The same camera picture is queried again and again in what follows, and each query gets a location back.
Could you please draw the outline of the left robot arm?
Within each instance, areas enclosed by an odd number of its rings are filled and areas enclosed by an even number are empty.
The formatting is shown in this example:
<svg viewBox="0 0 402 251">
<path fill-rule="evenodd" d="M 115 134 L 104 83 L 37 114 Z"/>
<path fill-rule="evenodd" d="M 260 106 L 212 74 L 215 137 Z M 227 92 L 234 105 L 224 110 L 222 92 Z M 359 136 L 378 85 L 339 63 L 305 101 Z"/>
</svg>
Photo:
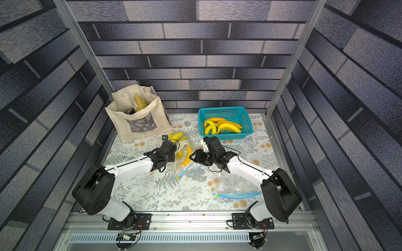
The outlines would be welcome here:
<svg viewBox="0 0 402 251">
<path fill-rule="evenodd" d="M 72 196 L 87 214 L 102 214 L 124 229 L 132 228 L 137 222 L 136 213 L 131 206 L 112 196 L 113 189 L 139 174 L 163 172 L 167 163 L 175 161 L 176 150 L 175 141 L 165 140 L 160 147 L 134 160 L 110 166 L 94 164 L 75 186 Z"/>
</svg>

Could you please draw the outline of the orange bananas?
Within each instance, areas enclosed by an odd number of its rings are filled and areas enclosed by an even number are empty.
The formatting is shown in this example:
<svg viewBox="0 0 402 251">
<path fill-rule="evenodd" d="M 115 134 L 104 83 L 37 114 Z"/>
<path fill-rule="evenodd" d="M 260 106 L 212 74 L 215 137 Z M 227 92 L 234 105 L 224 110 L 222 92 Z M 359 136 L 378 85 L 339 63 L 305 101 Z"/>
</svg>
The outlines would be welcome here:
<svg viewBox="0 0 402 251">
<path fill-rule="evenodd" d="M 188 166 L 191 162 L 189 157 L 193 154 L 193 150 L 190 145 L 186 144 L 176 154 L 177 166 Z"/>
</svg>

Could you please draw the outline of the yellow banana bunch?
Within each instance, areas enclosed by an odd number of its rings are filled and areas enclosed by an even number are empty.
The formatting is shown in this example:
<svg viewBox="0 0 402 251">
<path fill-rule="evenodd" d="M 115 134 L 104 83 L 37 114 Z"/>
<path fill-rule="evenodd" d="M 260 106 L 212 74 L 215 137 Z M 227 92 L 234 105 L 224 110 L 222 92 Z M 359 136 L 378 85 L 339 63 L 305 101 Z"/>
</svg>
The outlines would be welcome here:
<svg viewBox="0 0 402 251">
<path fill-rule="evenodd" d="M 176 134 L 171 133 L 168 135 L 168 139 L 174 143 L 178 143 L 178 142 L 186 140 L 186 136 L 184 135 L 183 132 L 178 132 Z"/>
</svg>

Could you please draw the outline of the large yellow banana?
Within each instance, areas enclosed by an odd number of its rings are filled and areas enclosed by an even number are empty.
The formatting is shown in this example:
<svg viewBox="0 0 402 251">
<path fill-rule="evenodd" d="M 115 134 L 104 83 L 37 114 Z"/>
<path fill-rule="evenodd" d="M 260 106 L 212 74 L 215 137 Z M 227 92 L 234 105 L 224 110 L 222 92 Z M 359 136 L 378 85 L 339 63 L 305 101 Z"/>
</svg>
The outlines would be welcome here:
<svg viewBox="0 0 402 251">
<path fill-rule="evenodd" d="M 204 135 L 216 135 L 218 124 L 212 120 L 206 120 L 204 122 Z"/>
</svg>

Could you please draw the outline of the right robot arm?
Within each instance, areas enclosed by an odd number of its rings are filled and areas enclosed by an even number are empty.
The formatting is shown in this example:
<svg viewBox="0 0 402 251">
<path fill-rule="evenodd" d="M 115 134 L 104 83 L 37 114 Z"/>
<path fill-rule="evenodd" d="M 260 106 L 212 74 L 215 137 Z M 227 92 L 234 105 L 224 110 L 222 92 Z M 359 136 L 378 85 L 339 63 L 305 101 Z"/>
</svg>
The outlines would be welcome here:
<svg viewBox="0 0 402 251">
<path fill-rule="evenodd" d="M 255 202 L 245 212 L 251 227 L 270 218 L 289 222 L 290 215 L 303 199 L 285 170 L 266 170 L 247 162 L 240 154 L 226 151 L 217 137 L 205 137 L 201 143 L 203 148 L 190 155 L 191 161 L 204 166 L 215 164 L 220 170 L 246 179 L 262 192 L 264 200 Z"/>
</svg>

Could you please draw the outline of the clear zip-top bag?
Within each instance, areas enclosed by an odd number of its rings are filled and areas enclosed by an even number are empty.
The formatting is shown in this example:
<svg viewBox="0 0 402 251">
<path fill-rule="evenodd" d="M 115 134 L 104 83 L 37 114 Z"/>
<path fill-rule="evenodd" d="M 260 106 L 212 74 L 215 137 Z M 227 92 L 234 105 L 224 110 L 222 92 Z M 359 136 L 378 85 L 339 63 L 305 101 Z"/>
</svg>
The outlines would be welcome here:
<svg viewBox="0 0 402 251">
<path fill-rule="evenodd" d="M 262 195 L 256 185 L 238 175 L 219 173 L 213 183 L 212 192 L 219 198 L 240 200 Z"/>
<path fill-rule="evenodd" d="M 177 149 L 174 152 L 174 161 L 168 163 L 167 173 L 163 178 L 167 182 L 178 182 L 190 178 L 202 167 L 201 164 L 190 159 L 190 156 L 195 153 L 196 147 L 184 131 L 173 131 L 168 138 L 175 143 Z"/>
</svg>

